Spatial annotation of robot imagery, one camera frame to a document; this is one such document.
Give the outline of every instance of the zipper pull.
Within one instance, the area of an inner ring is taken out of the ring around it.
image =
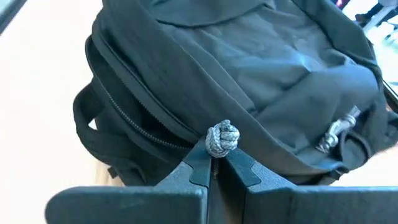
[[[330,149],[338,144],[339,139],[337,135],[354,127],[356,124],[356,118],[360,114],[361,111],[357,106],[354,106],[344,117],[338,119],[330,125],[319,145],[315,148],[323,153],[329,153]]]

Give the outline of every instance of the zipper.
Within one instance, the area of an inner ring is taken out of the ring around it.
[[[167,109],[164,108],[161,105],[161,103],[158,102],[154,98],[154,96],[152,96],[149,93],[149,90],[146,89],[146,87],[144,86],[143,83],[141,83],[141,81],[139,80],[139,77],[136,77],[136,74],[131,70],[129,65],[126,65],[126,63],[123,61],[123,59],[121,59],[117,55],[117,52],[115,52],[112,49],[110,44],[103,37],[103,33],[100,30],[98,30],[100,28],[96,27],[96,26],[99,26],[99,24],[94,24],[94,26],[93,26],[93,33],[96,32],[96,35],[92,35],[93,43],[94,42],[98,43],[98,41],[100,41],[100,43],[99,43],[99,45],[94,44],[94,46],[98,49],[99,52],[103,52],[105,50],[106,54],[112,55],[113,58],[104,58],[105,61],[108,62],[109,59],[113,59],[115,61],[117,60],[118,66],[120,66],[122,70],[127,71],[128,74],[131,74],[131,76],[135,79],[135,80],[130,80],[131,83],[135,83],[135,85],[136,85],[136,86],[134,86],[134,85],[132,86],[132,85],[128,85],[128,83],[126,83],[127,81],[123,77],[119,77],[119,79],[123,82],[124,86],[126,86],[129,89],[129,92],[134,96],[134,98],[142,105],[143,108],[145,108],[146,111],[149,112],[149,114],[153,118],[155,118],[160,124],[162,124],[171,133],[174,133],[174,135],[176,135],[190,143],[196,142],[200,135],[198,133],[194,132],[194,130],[191,130],[189,127],[185,126],[176,117],[171,115],[170,112],[167,111]],[[143,103],[143,99],[151,100],[151,102]]]
[[[180,149],[180,150],[184,150],[184,151],[189,151],[191,150],[190,147],[184,147],[184,146],[178,146],[176,144],[173,144],[171,142],[167,142],[165,140],[162,140],[160,138],[157,138],[153,135],[151,135],[150,133],[148,133],[147,131],[145,131],[142,127],[140,127],[138,124],[136,124],[130,117],[129,115],[127,115],[127,113],[125,113],[120,106],[116,103],[116,101],[114,100],[114,98],[111,96],[111,94],[107,91],[107,89],[105,88],[105,86],[103,85],[103,83],[101,82],[101,80],[96,77],[101,89],[105,92],[106,96],[108,97],[108,99],[110,100],[111,104],[113,105],[113,108],[118,112],[119,115],[121,115],[125,121],[127,121],[136,131],[138,131],[140,134],[142,134],[143,136],[145,136],[147,139],[150,139],[151,141],[154,141],[158,144],[161,144],[163,146],[166,147],[170,147],[173,149]],[[160,124],[162,124],[146,107],[145,105],[139,100],[137,99],[137,101],[140,103],[140,105],[142,107],[145,108],[145,110],[151,115],[153,116]]]
[[[91,60],[89,58],[89,45],[92,45],[93,47],[95,47],[95,44],[93,43],[93,40],[91,39],[91,37],[89,37],[87,39],[87,43],[86,43],[86,56],[87,56],[87,61],[89,62],[89,66],[91,71],[93,72],[94,78],[98,81],[99,83],[99,87],[104,91],[105,95],[108,97],[109,102],[112,104],[113,108],[117,111],[117,113],[130,125],[132,126],[138,133],[140,133],[141,135],[143,135],[145,138],[151,140],[152,142],[156,142],[157,144],[172,148],[172,149],[179,149],[179,150],[184,150],[184,151],[189,151],[191,150],[190,147],[186,147],[186,146],[180,146],[168,141],[165,141],[163,139],[160,139],[156,136],[153,136],[151,133],[148,133],[145,129],[143,129],[142,127],[140,127],[137,123],[134,122],[133,119],[130,118],[130,116],[124,112],[121,107],[118,105],[118,103],[116,102],[116,100],[111,96],[111,94],[109,93],[109,91],[106,89],[106,87],[104,86],[103,82],[101,81],[101,79],[99,78],[99,76],[96,73],[96,70],[93,68],[93,65],[91,63]],[[130,93],[134,96],[134,98],[138,101],[138,103],[153,117],[155,118],[160,124],[162,124],[167,130],[169,130],[171,133],[174,133],[173,131],[170,130],[170,128],[168,126],[166,126],[163,122],[161,122],[161,120],[151,111],[148,110],[148,107],[133,93],[130,91]]]

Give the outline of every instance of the backpack zipper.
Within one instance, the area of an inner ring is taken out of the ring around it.
[[[166,127],[171,133],[186,140],[192,144],[195,144],[202,134],[197,133],[195,130],[189,128],[177,117],[174,116],[147,88],[145,83],[131,68],[131,65],[126,63],[122,55],[119,55],[116,49],[113,48],[114,44],[112,41],[115,40],[117,43],[129,42],[126,36],[122,35],[123,32],[117,32],[114,34],[109,31],[107,23],[104,22],[103,15],[104,11],[101,11],[97,16],[93,24],[92,38],[100,54],[105,60],[113,65],[114,69],[118,70],[118,77],[134,95],[134,97],[142,104],[142,106],[164,127]]]
[[[190,147],[184,147],[184,146],[178,146],[176,144],[167,142],[165,140],[162,140],[160,138],[157,138],[153,135],[151,135],[150,133],[148,133],[147,131],[145,131],[142,127],[140,127],[138,124],[136,124],[130,117],[129,115],[127,115],[127,113],[125,113],[120,106],[116,103],[116,101],[114,100],[114,98],[111,96],[111,94],[107,91],[107,89],[105,88],[105,86],[103,85],[102,81],[96,77],[96,79],[98,80],[99,85],[101,86],[101,89],[105,92],[106,96],[108,97],[108,99],[110,100],[111,104],[113,105],[113,108],[118,112],[119,115],[121,115],[125,121],[127,121],[136,131],[138,131],[139,133],[141,133],[143,136],[145,136],[147,139],[150,139],[151,141],[154,141],[158,144],[161,144],[163,146],[166,147],[170,147],[173,149],[179,149],[179,150],[184,150],[184,151],[189,151],[191,150]],[[160,124],[162,124],[158,118],[156,118],[156,116],[154,116],[147,108],[146,106],[139,100],[136,98],[136,100],[139,102],[139,104],[151,115],[153,116]]]
[[[109,46],[107,44],[104,43],[104,40],[102,38],[102,36],[100,37],[102,43],[103,43],[103,47],[107,48],[107,50],[113,54],[113,51],[108,49]],[[94,44],[93,40],[91,39],[91,37],[89,37],[86,41],[86,55],[87,55],[87,61],[90,62],[90,58],[88,57],[89,53],[88,53],[88,46],[91,44],[95,47],[96,45]],[[109,93],[109,91],[106,89],[106,87],[104,86],[103,82],[100,80],[100,78],[98,77],[98,75],[96,74],[95,69],[92,67],[92,64],[89,63],[90,69],[94,74],[95,79],[98,81],[99,83],[99,87],[104,91],[105,95],[108,97],[110,103],[112,104],[113,108],[118,112],[119,115],[122,116],[122,118],[130,125],[132,126],[136,131],[138,131],[140,134],[142,134],[143,136],[145,136],[147,139],[150,139],[153,142],[156,142],[160,145],[172,148],[172,149],[179,149],[179,150],[184,150],[184,151],[189,151],[191,150],[190,147],[185,147],[185,146],[179,146],[176,144],[173,144],[171,142],[165,141],[163,139],[160,139],[156,136],[151,135],[151,133],[148,133],[147,131],[145,131],[143,128],[141,128],[138,124],[136,124],[134,122],[133,119],[131,119],[129,117],[129,115],[127,113],[125,113],[121,107],[118,105],[118,103],[116,102],[116,100],[111,96],[111,94]],[[126,85],[126,82],[123,79],[120,79],[123,83],[123,85]],[[173,132],[167,125],[165,125],[163,122],[161,122],[161,120],[151,111],[148,109],[147,105],[144,104],[141,99],[139,97],[137,97],[137,95],[135,93],[133,93],[132,91],[130,91],[130,93],[134,96],[134,98],[137,100],[137,102],[154,118],[156,119],[160,124],[162,124],[167,130],[169,130],[171,133],[175,133]]]

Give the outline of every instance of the black backpack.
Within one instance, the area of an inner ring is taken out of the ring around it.
[[[295,184],[330,184],[398,141],[372,45],[327,0],[105,1],[86,55],[76,130],[126,185],[155,185],[226,119]]]

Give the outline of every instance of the rope knot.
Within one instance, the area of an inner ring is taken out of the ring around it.
[[[207,131],[206,150],[214,158],[225,157],[238,146],[240,133],[231,125],[230,120],[224,120]]]

